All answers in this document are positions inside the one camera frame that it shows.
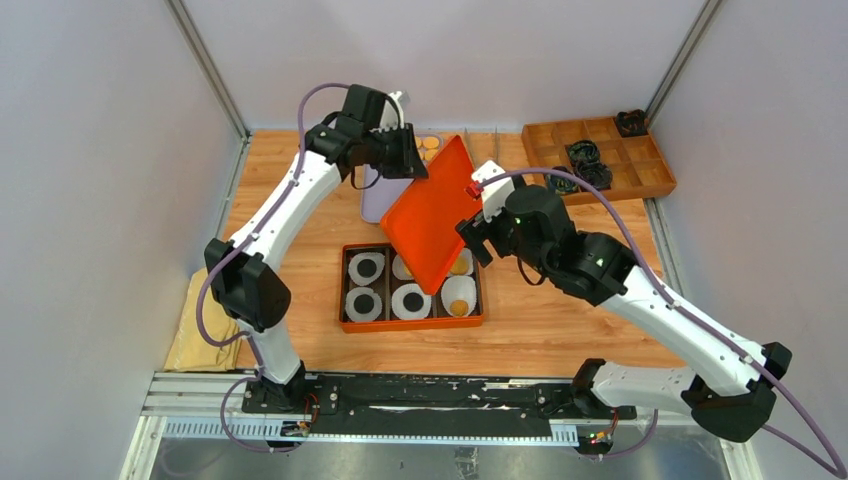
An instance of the yellow disc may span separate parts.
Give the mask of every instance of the yellow disc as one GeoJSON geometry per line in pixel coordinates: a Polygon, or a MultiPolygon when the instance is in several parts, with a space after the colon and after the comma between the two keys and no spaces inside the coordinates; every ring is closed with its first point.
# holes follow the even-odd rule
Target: yellow disc
{"type": "Polygon", "coordinates": [[[454,317],[464,317],[468,313],[468,304],[465,300],[454,300],[449,310],[454,317]]]}
{"type": "Polygon", "coordinates": [[[424,137],[422,143],[424,148],[439,148],[439,139],[436,137],[424,137]]]}
{"type": "Polygon", "coordinates": [[[465,261],[464,258],[459,257],[453,262],[453,266],[451,267],[451,273],[454,275],[465,275],[465,272],[468,271],[468,262],[465,261]]]}

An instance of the black disc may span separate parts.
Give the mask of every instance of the black disc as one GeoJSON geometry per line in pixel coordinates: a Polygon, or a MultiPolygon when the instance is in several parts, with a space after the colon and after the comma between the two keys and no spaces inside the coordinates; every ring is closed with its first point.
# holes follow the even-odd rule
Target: black disc
{"type": "Polygon", "coordinates": [[[362,260],[358,265],[356,265],[356,273],[365,278],[370,278],[372,275],[377,273],[377,262],[370,258],[362,260]]]}
{"type": "Polygon", "coordinates": [[[366,314],[374,310],[374,299],[371,295],[360,295],[353,300],[353,309],[356,313],[366,314]]]}
{"type": "Polygon", "coordinates": [[[403,308],[410,312],[417,312],[424,306],[424,297],[420,293],[411,292],[403,297],[403,308]]]}

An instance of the wooden tray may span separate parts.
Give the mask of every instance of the wooden tray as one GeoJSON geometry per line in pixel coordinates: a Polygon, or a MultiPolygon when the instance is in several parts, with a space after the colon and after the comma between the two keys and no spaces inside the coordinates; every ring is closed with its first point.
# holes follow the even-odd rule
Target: wooden tray
{"type": "Polygon", "coordinates": [[[483,279],[481,274],[480,264],[474,259],[474,272],[471,273],[471,278],[477,285],[477,305],[471,314],[467,317],[451,317],[442,306],[441,294],[442,289],[432,298],[432,308],[430,315],[421,320],[399,320],[392,312],[391,296],[401,285],[412,283],[411,281],[399,280],[392,274],[392,261],[397,256],[397,252],[389,243],[374,243],[374,244],[359,244],[345,245],[342,248],[342,271],[341,271],[341,296],[339,298],[339,325],[345,333],[366,333],[366,332],[389,332],[402,330],[426,330],[433,328],[459,328],[459,327],[479,327],[483,324],[483,315],[485,309],[485,298],[483,296],[483,279]],[[347,292],[356,287],[350,275],[347,274],[347,267],[350,264],[351,258],[357,253],[362,252],[379,252],[385,255],[386,264],[383,268],[383,273],[377,277],[368,287],[372,288],[383,302],[383,312],[373,322],[352,322],[344,311],[345,297],[347,292]]]}
{"type": "MultiPolygon", "coordinates": [[[[612,170],[612,185],[602,191],[610,200],[661,197],[677,186],[653,136],[649,133],[622,138],[613,117],[533,123],[524,126],[521,140],[531,167],[565,165],[571,172],[574,169],[566,146],[578,140],[595,142],[601,151],[601,162],[612,170]]],[[[545,185],[542,175],[535,175],[535,180],[545,185]]],[[[564,195],[563,201],[567,205],[580,205],[597,199],[589,192],[580,191],[564,195]]]]}

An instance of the wooden tabletop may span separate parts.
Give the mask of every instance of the wooden tabletop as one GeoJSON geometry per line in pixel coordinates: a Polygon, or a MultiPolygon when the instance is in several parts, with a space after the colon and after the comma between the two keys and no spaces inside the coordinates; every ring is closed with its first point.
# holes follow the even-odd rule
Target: wooden tabletop
{"type": "MultiPolygon", "coordinates": [[[[493,155],[492,134],[471,134],[471,144],[476,162],[493,155]]],[[[260,131],[253,137],[223,238],[229,238],[265,201],[288,169],[297,145],[296,132],[260,131]]],[[[507,170],[527,166],[520,135],[500,134],[499,163],[507,170]]],[[[496,259],[484,271],[488,314],[481,327],[345,334],[338,325],[342,246],[387,241],[378,225],[360,217],[360,195],[347,184],[331,193],[306,222],[278,270],[292,291],[286,322],[307,369],[568,377],[590,357],[634,366],[683,364],[616,315],[567,297],[548,283],[527,285],[511,258],[496,259]]],[[[659,273],[642,201],[615,206],[659,273]]],[[[578,229],[607,232],[623,240],[600,205],[569,207],[568,213],[578,229]]],[[[238,365],[254,364],[244,345],[238,365]]]]}

